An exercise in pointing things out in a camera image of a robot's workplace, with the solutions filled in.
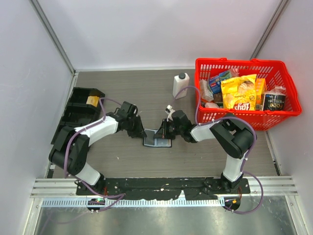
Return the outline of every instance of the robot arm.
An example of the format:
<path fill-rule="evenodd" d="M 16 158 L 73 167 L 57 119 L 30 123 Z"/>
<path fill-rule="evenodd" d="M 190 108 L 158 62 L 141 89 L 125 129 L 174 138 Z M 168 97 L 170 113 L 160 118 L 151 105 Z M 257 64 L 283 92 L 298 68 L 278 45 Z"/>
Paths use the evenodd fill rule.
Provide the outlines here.
<path fill-rule="evenodd" d="M 101 192 L 105 184 L 104 176 L 86 162 L 89 147 L 97 140 L 122 130 L 127 130 L 128 136 L 132 138 L 145 137 L 146 134 L 137 111 L 138 109 L 135 105 L 124 102 L 114 113 L 107 113 L 105 120 L 96 126 L 93 126 L 95 123 L 93 122 L 77 128 L 68 126 L 62 128 L 50 152 L 49 160 L 57 166 L 64 168 L 65 151 L 69 139 L 75 132 L 85 129 L 75 138 L 70 147 L 67 171 L 69 174 L 85 181 L 96 192 Z"/>
<path fill-rule="evenodd" d="M 249 127 L 239 120 L 227 119 L 235 117 L 232 114 L 225 115 L 224 120 L 215 123 L 194 125 L 182 110 L 173 111 L 168 107 L 166 112 L 169 117 L 163 120 L 154 137 L 174 140 L 175 136 L 180 135 L 191 143 L 216 138 L 227 153 L 226 166 L 221 174 L 221 187 L 227 191 L 237 189 L 243 177 L 241 165 L 253 144 L 253 134 Z"/>

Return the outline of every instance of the yellow box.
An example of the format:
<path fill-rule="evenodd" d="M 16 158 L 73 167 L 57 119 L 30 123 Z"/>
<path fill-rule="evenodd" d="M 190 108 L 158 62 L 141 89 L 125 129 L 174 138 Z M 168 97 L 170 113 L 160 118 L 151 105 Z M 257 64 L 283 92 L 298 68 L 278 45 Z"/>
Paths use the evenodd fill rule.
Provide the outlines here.
<path fill-rule="evenodd" d="M 256 110 L 261 110 L 262 105 L 262 94 L 266 92 L 266 82 L 265 78 L 257 78 L 255 81 L 255 91 L 256 91 Z"/>

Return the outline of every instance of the black bottle cap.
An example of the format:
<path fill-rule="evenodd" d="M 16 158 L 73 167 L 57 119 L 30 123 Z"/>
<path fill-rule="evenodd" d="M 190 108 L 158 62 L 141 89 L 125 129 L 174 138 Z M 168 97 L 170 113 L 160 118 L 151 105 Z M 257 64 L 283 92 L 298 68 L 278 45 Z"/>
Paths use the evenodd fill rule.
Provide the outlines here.
<path fill-rule="evenodd" d="M 186 77 L 186 74 L 185 74 L 184 72 L 181 72 L 181 73 L 178 75 L 178 77 L 179 77 L 180 79 L 184 79 L 184 78 Z"/>

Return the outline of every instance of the wooden table surface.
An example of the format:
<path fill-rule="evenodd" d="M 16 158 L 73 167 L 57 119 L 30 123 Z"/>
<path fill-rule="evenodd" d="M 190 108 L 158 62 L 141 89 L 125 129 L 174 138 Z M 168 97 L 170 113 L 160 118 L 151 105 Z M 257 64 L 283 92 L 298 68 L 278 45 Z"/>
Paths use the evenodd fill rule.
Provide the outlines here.
<path fill-rule="evenodd" d="M 137 105 L 144 128 L 158 129 L 166 118 L 166 106 L 172 102 L 174 76 L 181 70 L 135 70 L 80 72 L 77 87 L 97 88 L 106 97 Z M 194 71 L 186 70 L 193 84 Z M 116 104 L 106 101 L 107 112 Z M 176 100 L 175 110 L 182 109 L 194 122 L 195 91 Z M 257 176 L 274 176 L 276 171 L 264 132 L 257 132 L 258 141 L 249 156 L 245 170 Z M 172 148 L 150 148 L 142 139 L 131 139 L 126 131 L 109 135 L 92 145 L 88 163 L 106 177 L 200 177 L 220 176 L 226 153 L 216 140 L 186 143 L 181 137 Z M 63 177 L 56 167 L 54 178 Z"/>

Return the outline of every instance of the red label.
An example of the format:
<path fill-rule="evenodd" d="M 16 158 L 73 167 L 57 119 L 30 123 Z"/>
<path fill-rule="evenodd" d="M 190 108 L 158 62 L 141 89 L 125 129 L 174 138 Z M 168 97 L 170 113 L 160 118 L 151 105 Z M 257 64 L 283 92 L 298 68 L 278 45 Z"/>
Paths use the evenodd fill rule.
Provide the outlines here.
<path fill-rule="evenodd" d="M 235 110 L 250 110 L 250 103 L 238 103 L 234 105 Z"/>

